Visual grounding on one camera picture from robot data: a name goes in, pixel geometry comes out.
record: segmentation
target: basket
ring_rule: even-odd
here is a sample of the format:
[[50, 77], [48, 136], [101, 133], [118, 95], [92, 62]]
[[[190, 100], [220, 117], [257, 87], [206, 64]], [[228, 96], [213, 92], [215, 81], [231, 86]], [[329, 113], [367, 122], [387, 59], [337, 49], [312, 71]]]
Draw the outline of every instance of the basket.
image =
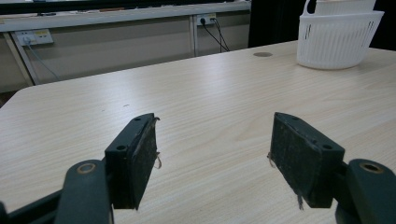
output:
[[373, 11], [375, 0], [317, 0], [315, 15], [339, 15], [369, 13]]
[[384, 12], [318, 16], [308, 13], [308, 3], [300, 16], [297, 63], [318, 69], [359, 64]]

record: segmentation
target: cable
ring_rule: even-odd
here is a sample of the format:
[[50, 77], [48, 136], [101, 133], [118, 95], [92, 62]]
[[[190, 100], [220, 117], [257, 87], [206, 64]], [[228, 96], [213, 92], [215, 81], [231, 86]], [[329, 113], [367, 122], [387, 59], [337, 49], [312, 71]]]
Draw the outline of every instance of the cable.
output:
[[57, 79], [58, 81], [61, 81], [61, 79], [60, 79], [52, 70], [50, 70], [50, 69], [44, 64], [44, 62], [41, 60], [41, 58], [38, 56], [38, 54], [35, 52], [35, 50], [32, 49], [32, 47], [31, 47], [31, 45], [30, 45], [31, 40], [29, 39], [29, 37], [24, 37], [24, 38], [23, 38], [23, 42], [24, 42], [25, 45], [29, 48], [29, 50], [32, 51], [33, 55], [35, 55], [35, 57], [38, 59], [38, 61], [41, 62], [41, 64], [43, 64], [43, 66], [44, 66], [45, 68], [47, 68], [47, 70], [49, 70], [49, 71], [56, 77], [56, 79]]
[[218, 44], [220, 44], [221, 48], [224, 48], [225, 50], [229, 51], [228, 49], [226, 49], [213, 35], [212, 33], [209, 32], [209, 30], [207, 30], [206, 25], [205, 25], [205, 19], [201, 19], [201, 24], [204, 26], [204, 28], [206, 29], [206, 31], [218, 42]]
[[219, 21], [218, 21], [218, 19], [216, 19], [216, 18], [212, 18], [212, 19], [210, 19], [210, 20], [214, 21], [214, 22], [215, 22], [215, 25], [216, 25], [216, 27], [218, 28], [218, 31], [219, 31], [219, 36], [220, 36], [220, 42], [221, 42], [221, 39], [222, 39], [222, 40], [223, 40], [223, 42], [224, 42], [224, 45], [225, 45], [225, 47], [227, 48], [227, 50], [228, 50], [228, 51], [230, 51], [230, 48], [228, 48], [228, 45], [227, 45], [227, 43], [225, 42], [225, 39], [224, 39], [224, 37], [223, 37], [223, 35], [222, 35], [222, 33], [221, 33], [220, 24], [219, 24]]

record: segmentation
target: white wall outlet panel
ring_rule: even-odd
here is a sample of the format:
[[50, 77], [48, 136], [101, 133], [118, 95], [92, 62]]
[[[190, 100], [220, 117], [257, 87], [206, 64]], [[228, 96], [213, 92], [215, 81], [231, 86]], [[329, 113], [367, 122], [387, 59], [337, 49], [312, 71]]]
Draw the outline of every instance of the white wall outlet panel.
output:
[[30, 40], [30, 45], [53, 43], [49, 29], [16, 31], [15, 35], [22, 46], [26, 46], [26, 38]]
[[197, 25], [202, 25], [201, 19], [205, 20], [205, 25], [214, 24], [215, 22], [210, 19], [215, 19], [215, 18], [216, 18], [216, 13], [197, 15]]

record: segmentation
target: light wood tabletop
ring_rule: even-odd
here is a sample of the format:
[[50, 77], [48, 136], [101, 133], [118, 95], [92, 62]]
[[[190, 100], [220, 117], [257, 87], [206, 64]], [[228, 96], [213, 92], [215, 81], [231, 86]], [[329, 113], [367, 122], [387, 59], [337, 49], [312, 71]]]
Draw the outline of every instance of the light wood tabletop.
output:
[[[155, 113], [163, 167], [139, 210], [116, 223], [334, 223], [299, 210], [270, 166], [274, 113], [304, 119], [346, 149], [396, 171], [396, 52], [370, 49], [335, 71], [296, 63], [296, 42], [30, 87], [0, 109], [0, 200], [8, 212], [62, 187], [79, 161], [101, 160], [134, 117]], [[270, 52], [270, 57], [254, 56]]]

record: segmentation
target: floor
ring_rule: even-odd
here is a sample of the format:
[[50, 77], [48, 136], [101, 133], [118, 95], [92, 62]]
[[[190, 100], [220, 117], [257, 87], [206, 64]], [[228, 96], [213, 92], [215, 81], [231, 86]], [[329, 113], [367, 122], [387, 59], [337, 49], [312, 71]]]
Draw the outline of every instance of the floor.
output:
[[16, 91], [0, 92], [0, 108], [16, 93]]

